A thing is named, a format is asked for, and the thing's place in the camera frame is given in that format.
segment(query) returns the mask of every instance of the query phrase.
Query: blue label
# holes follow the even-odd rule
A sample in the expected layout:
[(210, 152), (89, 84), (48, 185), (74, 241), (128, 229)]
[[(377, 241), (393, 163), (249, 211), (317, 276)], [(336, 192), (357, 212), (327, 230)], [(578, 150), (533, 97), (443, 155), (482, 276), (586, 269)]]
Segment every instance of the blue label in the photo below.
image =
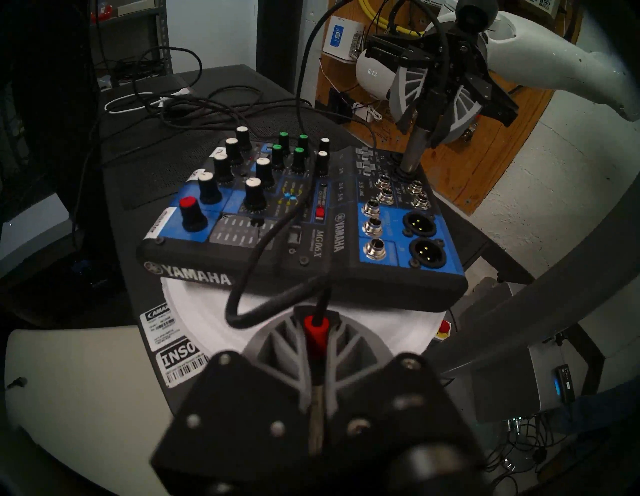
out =
[(339, 47), (340, 46), (340, 40), (342, 40), (342, 32), (344, 31), (344, 28), (342, 26), (335, 26), (333, 28), (333, 36), (331, 37), (331, 46), (332, 47)]

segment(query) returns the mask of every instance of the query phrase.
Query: gray 3d-printed part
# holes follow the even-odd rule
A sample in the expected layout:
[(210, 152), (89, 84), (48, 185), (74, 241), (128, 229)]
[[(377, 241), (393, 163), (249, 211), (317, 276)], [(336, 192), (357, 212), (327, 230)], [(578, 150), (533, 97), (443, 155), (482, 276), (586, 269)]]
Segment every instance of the gray 3d-printed part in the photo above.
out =
[[(338, 411), (339, 399), (352, 386), (387, 365), (393, 354), (372, 331), (349, 317), (329, 329), (324, 376), (326, 415)], [(293, 313), (274, 319), (246, 345), (243, 355), (254, 366), (300, 392), (300, 411), (311, 405), (312, 383), (307, 342)]]
[(300, 392), (301, 412), (311, 405), (311, 370), (304, 329), (293, 313), (269, 322), (247, 343), (243, 355), (254, 366)]
[(340, 320), (338, 328), (330, 330), (326, 355), (324, 392), (329, 419), (338, 411), (340, 398), (394, 357), (373, 331), (348, 317), (340, 316)]

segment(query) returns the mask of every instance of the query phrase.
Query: white wall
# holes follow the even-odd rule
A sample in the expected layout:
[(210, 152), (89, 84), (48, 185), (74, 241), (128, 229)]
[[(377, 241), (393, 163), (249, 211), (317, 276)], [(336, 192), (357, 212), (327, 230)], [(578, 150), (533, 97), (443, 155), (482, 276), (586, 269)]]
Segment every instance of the white wall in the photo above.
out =
[[(167, 0), (172, 47), (198, 54), (204, 68), (245, 64), (255, 69), (258, 0)], [(198, 62), (172, 52), (173, 72), (196, 70)]]
[[(298, 87), (298, 79), (300, 78), (300, 67), (302, 66), (302, 57), (305, 53), (305, 47), (311, 31), (316, 26), (318, 20), (324, 15), (328, 9), (329, 2), (327, 0), (303, 0), (302, 18), (300, 21), (300, 40), (298, 42), (298, 63), (296, 66), (296, 88)], [(324, 27), (316, 35), (314, 44), (309, 52), (307, 69), (305, 70), (305, 78), (302, 82), (303, 99), (308, 100), (312, 104), (316, 103), (316, 88), (318, 82), (318, 74), (320, 73), (320, 55), (324, 40)]]
[[(609, 41), (589, 15), (584, 16), (578, 46), (611, 53)], [(607, 106), (556, 92), (470, 220), (540, 276), (614, 207), (640, 172), (639, 157), (640, 122), (627, 122)], [(639, 302), (637, 279), (581, 322), (607, 357), (600, 390), (640, 373)]]

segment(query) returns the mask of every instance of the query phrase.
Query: barcode label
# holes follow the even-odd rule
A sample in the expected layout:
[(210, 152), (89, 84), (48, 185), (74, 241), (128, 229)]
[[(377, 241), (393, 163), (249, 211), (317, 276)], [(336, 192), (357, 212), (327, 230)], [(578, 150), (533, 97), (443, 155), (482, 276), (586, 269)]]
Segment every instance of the barcode label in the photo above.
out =
[(141, 314), (140, 323), (151, 351), (157, 351), (184, 338), (184, 332), (178, 327), (166, 302)]
[(160, 373), (167, 387), (178, 384), (200, 374), (209, 361), (209, 357), (198, 349), (187, 337), (164, 348), (156, 355)]
[(195, 360), (190, 361), (188, 364), (184, 364), (182, 367), (178, 367), (173, 372), (169, 372), (165, 375), (168, 386), (176, 382), (183, 377), (192, 374), (195, 370), (207, 365), (209, 359), (205, 355), (200, 355)]

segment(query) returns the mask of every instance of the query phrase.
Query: wooden wall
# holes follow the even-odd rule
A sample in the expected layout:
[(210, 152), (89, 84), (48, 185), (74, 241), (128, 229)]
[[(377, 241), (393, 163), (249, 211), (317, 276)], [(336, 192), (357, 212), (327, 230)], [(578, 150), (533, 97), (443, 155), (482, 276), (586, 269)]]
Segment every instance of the wooden wall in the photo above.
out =
[[(376, 11), (382, 4), (382, 0), (369, 0), (369, 2)], [(388, 13), (393, 3), (389, 2), (383, 10), (385, 19), (388, 19)], [(371, 20), (362, 11), (358, 0), (340, 9), (336, 15), (363, 22), (367, 27), (371, 23)], [(557, 33), (564, 32), (564, 23), (568, 22), (571, 15), (570, 7), (566, 15), (558, 15)], [(413, 7), (411, 28), (424, 29), (426, 21), (424, 17), (422, 12)], [(408, 19), (407, 3), (398, 13), (396, 22), (401, 26), (408, 27)], [(580, 21), (581, 16), (576, 26), (574, 43), (580, 31)], [(375, 26), (371, 28), (371, 33), (373, 32), (375, 32)], [(357, 80), (355, 65), (338, 62), (326, 55), (322, 55), (321, 63), (326, 77), (320, 71), (316, 99), (326, 105), (331, 88), (327, 77), (340, 91), (356, 85)], [(493, 74), (493, 78), (507, 91), (515, 87), (515, 84), (503, 80), (497, 74)], [(513, 100), (520, 106), (518, 118), (508, 128), (498, 121), (480, 116), (476, 133), (470, 143), (458, 140), (448, 145), (440, 145), (435, 150), (427, 150), (422, 156), (422, 167), (425, 169), (432, 187), (462, 211), (472, 214), (507, 170), (538, 123), (552, 95), (553, 91), (549, 90), (522, 88), (513, 96)], [(371, 101), (371, 96), (359, 86), (350, 91), (349, 96), (361, 103), (370, 103)], [(408, 134), (402, 135), (396, 129), (386, 102), (380, 104), (378, 112), (383, 115), (384, 119), (381, 122), (371, 122), (377, 136), (378, 147), (402, 152), (408, 141)], [(371, 134), (362, 124), (350, 122), (344, 126), (359, 138), (371, 143)]]

